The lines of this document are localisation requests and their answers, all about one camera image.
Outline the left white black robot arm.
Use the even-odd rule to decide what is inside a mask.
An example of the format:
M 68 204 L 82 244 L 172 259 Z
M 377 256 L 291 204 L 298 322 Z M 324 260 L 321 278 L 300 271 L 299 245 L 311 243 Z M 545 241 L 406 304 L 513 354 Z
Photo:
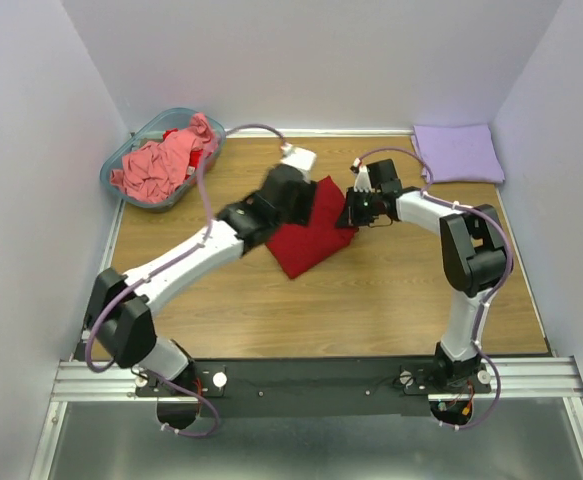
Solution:
M 139 366 L 158 375 L 168 393 L 185 393 L 192 385 L 192 359 L 176 342 L 157 335 L 155 317 L 188 287 L 265 244 L 282 226 L 306 225 L 317 189 L 310 172 L 310 165 L 284 160 L 258 189 L 223 207 L 206 227 L 165 254 L 124 273 L 100 272 L 86 310 L 89 369 L 108 368 L 93 359 L 93 346 L 100 344 L 110 365 Z

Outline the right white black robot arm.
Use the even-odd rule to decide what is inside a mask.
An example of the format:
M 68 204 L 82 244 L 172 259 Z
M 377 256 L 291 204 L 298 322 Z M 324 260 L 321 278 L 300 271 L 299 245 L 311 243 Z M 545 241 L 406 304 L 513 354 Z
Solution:
M 495 208 L 451 203 L 423 189 L 406 188 L 392 160 L 351 166 L 354 185 L 345 195 L 338 228 L 370 226 L 384 215 L 439 236 L 442 266 L 453 290 L 447 330 L 436 345 L 430 382 L 451 392 L 480 370 L 481 343 L 490 301 L 513 267 L 513 254 Z

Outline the dark red t shirt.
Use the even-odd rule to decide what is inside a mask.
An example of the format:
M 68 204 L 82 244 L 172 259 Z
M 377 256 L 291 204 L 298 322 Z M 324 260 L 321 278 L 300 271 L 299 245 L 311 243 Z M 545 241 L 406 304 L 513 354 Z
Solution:
M 285 224 L 266 243 L 289 279 L 306 273 L 352 242 L 357 227 L 336 227 L 344 206 L 342 191 L 330 176 L 324 177 L 317 183 L 309 224 Z

